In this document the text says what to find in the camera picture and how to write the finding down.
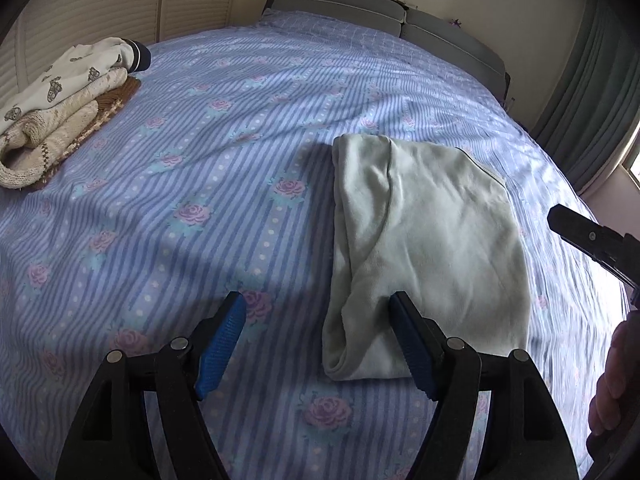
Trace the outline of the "person's right hand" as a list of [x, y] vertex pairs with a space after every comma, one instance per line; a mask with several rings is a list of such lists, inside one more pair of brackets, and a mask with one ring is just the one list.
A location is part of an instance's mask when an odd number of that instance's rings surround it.
[[617, 325], [606, 356], [605, 369], [597, 381], [597, 389], [589, 404], [588, 424], [593, 436], [614, 430], [622, 419], [620, 399], [630, 384], [639, 364], [639, 349], [627, 350], [627, 344], [639, 340], [639, 327], [631, 315]]

